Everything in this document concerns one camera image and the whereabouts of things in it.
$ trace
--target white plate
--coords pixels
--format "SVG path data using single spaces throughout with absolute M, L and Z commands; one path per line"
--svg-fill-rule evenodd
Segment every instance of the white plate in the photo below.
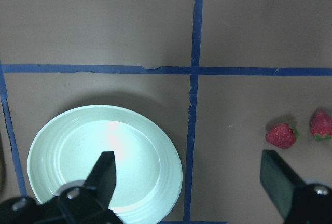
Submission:
M 116 106 L 75 108 L 40 130 L 27 160 L 29 181 L 40 203 L 61 185 L 86 179 L 103 151 L 114 151 L 117 171 L 109 208 L 126 224 L 161 221 L 181 190 L 179 156 L 156 124 Z

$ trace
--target blue tape line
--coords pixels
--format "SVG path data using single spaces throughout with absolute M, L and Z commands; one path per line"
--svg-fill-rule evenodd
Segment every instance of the blue tape line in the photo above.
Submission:
M 199 67 L 200 75 L 332 76 L 332 68 Z
M 191 46 L 191 75 L 188 108 L 188 134 L 186 153 L 186 175 L 183 221 L 190 221 L 191 193 L 192 193 L 192 169 L 193 152 L 195 149 L 195 125 L 198 91 L 199 59 L 202 34 L 203 0 L 195 0 L 193 6 L 192 46 Z
M 21 196 L 26 196 L 27 193 L 26 193 L 26 187 L 25 187 L 25 182 L 24 182 L 21 160 L 20 160 L 20 156 L 19 156 L 19 151 L 17 149 L 14 129 L 12 126 L 8 101 L 7 101 L 6 97 L 1 97 L 1 104 L 2 104 L 3 111 L 4 111 L 4 115 L 5 115 L 5 124 L 6 124 L 7 133 L 8 133 L 8 137 L 9 137 L 9 141 L 10 141 L 11 155 L 12 155 L 12 160 L 14 163 L 14 168 L 15 168 L 17 182 L 19 185 L 20 194 L 21 194 Z
M 193 5 L 193 27 L 191 46 L 191 66 L 199 66 L 202 34 L 203 0 L 195 0 Z
M 190 74 L 190 67 L 142 67 L 123 65 L 4 64 L 4 73 L 76 73 L 103 74 Z
M 192 169 L 193 152 L 195 149 L 195 126 L 197 108 L 198 75 L 190 76 L 189 109 L 188 109 L 188 134 L 186 153 L 186 175 L 185 175 L 185 196 L 183 220 L 190 220 L 191 192 L 192 192 Z
M 3 64 L 3 73 L 76 73 L 164 74 L 164 75 L 244 75 L 244 76 L 332 76 L 332 68 L 299 67 L 177 67 L 144 68 L 122 65 L 52 65 Z M 0 74 L 0 95 L 7 97 L 4 78 Z
M 7 96 L 8 96 L 8 93 L 7 93 L 7 88 L 6 88 L 5 76 L 4 76 L 4 72 L 2 70 L 2 65 L 0 62 L 0 97 L 7 98 Z

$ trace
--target strawberry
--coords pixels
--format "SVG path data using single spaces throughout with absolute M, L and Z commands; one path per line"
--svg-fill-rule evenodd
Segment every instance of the strawberry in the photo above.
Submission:
M 310 131 L 315 140 L 332 138 L 332 118 L 324 111 L 318 110 L 310 122 Z
M 272 127 L 265 136 L 267 142 L 283 149 L 292 146 L 298 138 L 296 129 L 288 123 L 279 123 Z

